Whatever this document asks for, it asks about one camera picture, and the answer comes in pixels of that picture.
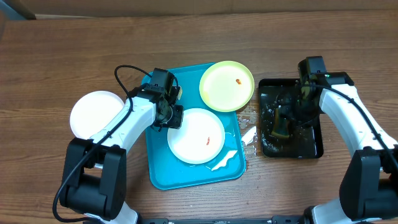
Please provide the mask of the green yellow sponge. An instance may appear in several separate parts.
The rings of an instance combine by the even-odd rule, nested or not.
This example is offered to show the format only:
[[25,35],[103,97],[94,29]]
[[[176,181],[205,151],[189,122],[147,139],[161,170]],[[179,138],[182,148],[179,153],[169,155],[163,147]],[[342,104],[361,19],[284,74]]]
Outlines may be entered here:
[[286,109],[284,107],[275,109],[271,135],[279,139],[288,139],[290,137],[289,125],[290,117]]

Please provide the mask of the white plate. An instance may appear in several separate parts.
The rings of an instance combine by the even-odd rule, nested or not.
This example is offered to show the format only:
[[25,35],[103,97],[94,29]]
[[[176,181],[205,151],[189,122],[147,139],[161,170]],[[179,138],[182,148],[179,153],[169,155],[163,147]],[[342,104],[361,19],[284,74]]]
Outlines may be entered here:
[[124,108],[120,97],[109,91],[94,91],[81,97],[70,113],[72,133],[89,139],[98,133]]
[[181,127],[170,128],[167,132],[167,142],[174,156],[195,165],[214,159],[221,152],[224,140],[221,120],[202,108],[185,110]]

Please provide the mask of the light green plate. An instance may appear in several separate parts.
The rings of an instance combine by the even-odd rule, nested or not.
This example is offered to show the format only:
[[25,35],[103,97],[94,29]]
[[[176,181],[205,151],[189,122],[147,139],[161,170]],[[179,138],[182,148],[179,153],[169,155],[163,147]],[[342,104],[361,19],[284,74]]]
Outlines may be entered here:
[[245,106],[254,93],[254,77],[243,64],[222,61],[211,65],[200,79],[203,102],[219,112],[232,112]]

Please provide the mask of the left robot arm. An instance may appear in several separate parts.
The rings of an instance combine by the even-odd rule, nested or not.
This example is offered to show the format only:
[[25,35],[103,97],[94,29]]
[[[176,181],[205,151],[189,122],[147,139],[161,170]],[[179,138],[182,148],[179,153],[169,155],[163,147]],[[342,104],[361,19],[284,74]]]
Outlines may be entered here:
[[[124,108],[89,139],[74,138],[67,147],[62,183],[52,212],[63,223],[137,223],[139,214],[126,198],[127,154],[148,127],[179,129],[183,106],[177,105],[182,87],[175,75],[155,68],[149,82],[126,91]],[[82,214],[62,218],[57,206]]]

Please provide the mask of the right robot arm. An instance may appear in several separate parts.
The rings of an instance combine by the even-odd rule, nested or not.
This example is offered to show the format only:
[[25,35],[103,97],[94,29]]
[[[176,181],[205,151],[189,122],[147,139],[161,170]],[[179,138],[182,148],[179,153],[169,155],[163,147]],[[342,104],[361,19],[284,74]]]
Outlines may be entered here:
[[362,103],[346,72],[330,73],[321,56],[298,63],[294,93],[278,95],[272,136],[292,137],[327,114],[340,132],[351,162],[338,198],[308,207],[298,223],[372,223],[397,217],[397,140],[390,137]]

